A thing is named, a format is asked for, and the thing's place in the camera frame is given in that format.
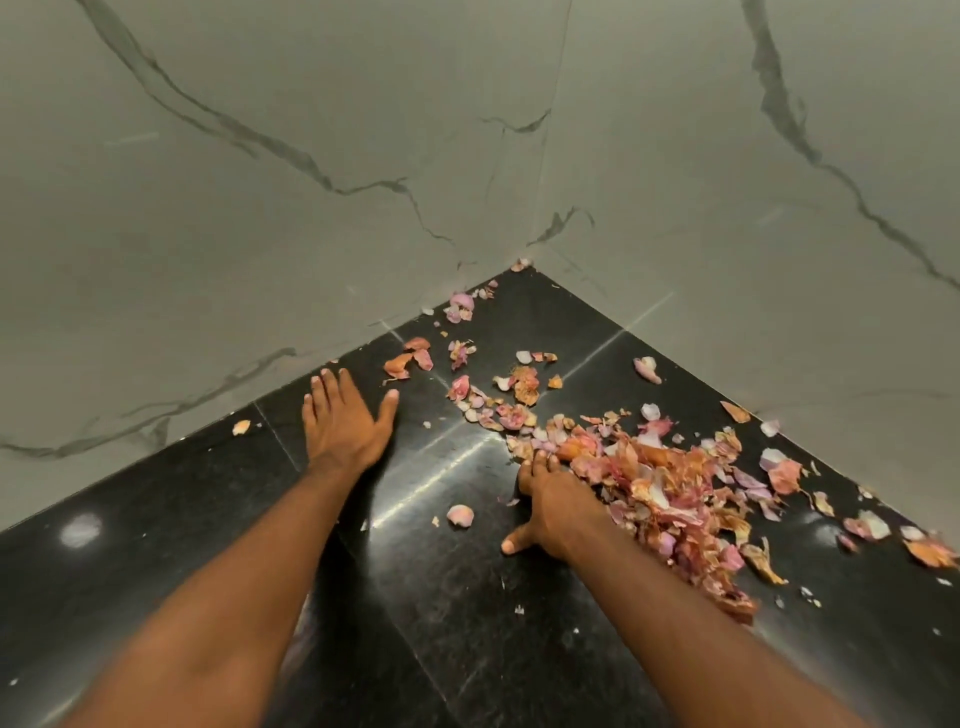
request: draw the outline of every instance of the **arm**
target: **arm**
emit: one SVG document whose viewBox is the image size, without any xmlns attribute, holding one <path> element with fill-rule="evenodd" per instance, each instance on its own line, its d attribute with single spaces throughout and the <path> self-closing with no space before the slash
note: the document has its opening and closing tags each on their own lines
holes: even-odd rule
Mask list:
<svg viewBox="0 0 960 728">
<path fill-rule="evenodd" d="M 866 728 L 828 691 L 678 579 L 617 528 L 603 505 L 542 451 L 520 469 L 533 518 L 503 542 L 538 544 L 576 571 L 686 728 Z M 733 676 L 718 679 L 717 670 Z"/>
<path fill-rule="evenodd" d="M 303 477 L 167 597 L 64 726 L 259 724 L 330 530 L 393 432 L 396 390 L 374 422 L 347 370 L 322 374 L 303 402 Z"/>
</svg>

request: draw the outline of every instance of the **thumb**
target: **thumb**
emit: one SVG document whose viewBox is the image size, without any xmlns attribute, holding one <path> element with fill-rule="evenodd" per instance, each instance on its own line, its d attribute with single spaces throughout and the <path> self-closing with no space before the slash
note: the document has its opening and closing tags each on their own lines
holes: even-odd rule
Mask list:
<svg viewBox="0 0 960 728">
<path fill-rule="evenodd" d="M 520 553 L 525 548 L 529 548 L 537 542 L 532 523 L 525 523 L 500 544 L 500 550 L 508 556 Z"/>
<path fill-rule="evenodd" d="M 387 447 L 387 441 L 394 433 L 394 417 L 396 417 L 396 407 L 400 402 L 400 393 L 396 389 L 387 392 L 383 401 L 380 403 L 380 412 L 376 417 L 376 424 L 373 426 L 376 431 L 376 443 L 381 449 Z"/>
</svg>

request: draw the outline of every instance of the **finger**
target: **finger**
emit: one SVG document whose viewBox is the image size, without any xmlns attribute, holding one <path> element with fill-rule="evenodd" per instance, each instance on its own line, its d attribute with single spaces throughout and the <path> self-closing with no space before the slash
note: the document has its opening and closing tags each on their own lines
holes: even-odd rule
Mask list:
<svg viewBox="0 0 960 728">
<path fill-rule="evenodd" d="M 326 389 L 326 400 L 330 403 L 330 411 L 333 412 L 344 403 L 340 399 L 340 385 L 337 383 L 337 377 L 329 369 L 323 369 L 320 376 L 324 380 L 324 389 Z"/>
<path fill-rule="evenodd" d="M 534 477 L 540 477 L 541 475 L 547 473 L 546 450 L 539 449 L 537 450 L 537 454 L 534 455 L 533 473 Z"/>
<path fill-rule="evenodd" d="M 310 377 L 310 387 L 313 400 L 313 411 L 314 415 L 317 418 L 317 426 L 323 426 L 326 423 L 326 418 L 330 414 L 330 405 L 326 401 L 326 390 L 324 389 L 324 381 L 318 376 L 313 375 Z"/>
<path fill-rule="evenodd" d="M 303 426 L 307 430 L 317 426 L 317 413 L 313 411 L 313 395 L 309 392 L 303 395 L 303 407 L 300 409 L 300 416 L 303 417 Z"/>
<path fill-rule="evenodd" d="M 530 486 L 534 480 L 533 466 L 532 460 L 524 460 L 520 472 L 516 474 L 516 485 L 525 496 L 530 495 Z"/>
<path fill-rule="evenodd" d="M 400 393 L 396 389 L 387 392 L 383 401 L 380 403 L 380 412 L 377 414 L 376 423 L 373 424 L 375 432 L 375 443 L 378 448 L 377 457 L 387 447 L 390 436 L 394 434 L 394 418 L 396 417 L 396 408 L 400 402 Z"/>
<path fill-rule="evenodd" d="M 532 523 L 525 523 L 500 544 L 500 550 L 508 556 L 520 553 L 523 549 L 529 548 L 537 542 L 537 535 Z"/>
<path fill-rule="evenodd" d="M 360 390 L 357 389 L 357 385 L 353 383 L 353 377 L 350 376 L 350 372 L 346 369 L 340 370 L 340 397 L 348 407 L 358 404 L 365 408 L 367 406 L 360 396 Z"/>
</svg>

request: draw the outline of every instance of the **wrist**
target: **wrist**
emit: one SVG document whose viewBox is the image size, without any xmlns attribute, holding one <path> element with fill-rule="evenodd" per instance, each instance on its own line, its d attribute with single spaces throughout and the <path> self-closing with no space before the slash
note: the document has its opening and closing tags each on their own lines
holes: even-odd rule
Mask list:
<svg viewBox="0 0 960 728">
<path fill-rule="evenodd" d="M 608 526 L 613 524 L 606 509 L 598 512 L 589 508 L 577 513 L 576 518 L 567 520 L 559 534 L 564 561 L 577 570 L 595 550 L 598 534 Z"/>
<path fill-rule="evenodd" d="M 337 488 L 349 492 L 363 471 L 355 464 L 345 462 L 332 454 L 324 453 L 311 458 L 303 473 L 303 480 L 323 484 L 324 488 Z"/>
</svg>

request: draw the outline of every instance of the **hand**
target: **hand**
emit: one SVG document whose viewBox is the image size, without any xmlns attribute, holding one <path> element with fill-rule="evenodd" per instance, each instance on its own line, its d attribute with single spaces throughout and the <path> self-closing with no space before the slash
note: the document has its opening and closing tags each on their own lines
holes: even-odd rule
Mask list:
<svg viewBox="0 0 960 728">
<path fill-rule="evenodd" d="M 594 516 L 607 517 L 590 487 L 563 470 L 556 455 L 548 460 L 546 452 L 538 450 L 533 462 L 520 466 L 517 482 L 520 492 L 533 498 L 533 515 L 500 545 L 508 556 L 536 544 L 568 563 L 566 537 L 571 526 Z"/>
<path fill-rule="evenodd" d="M 308 467 L 339 470 L 354 479 L 380 459 L 394 432 L 400 393 L 387 392 L 373 421 L 346 369 L 340 381 L 324 369 L 310 379 L 312 392 L 303 397 L 303 429 Z"/>
</svg>

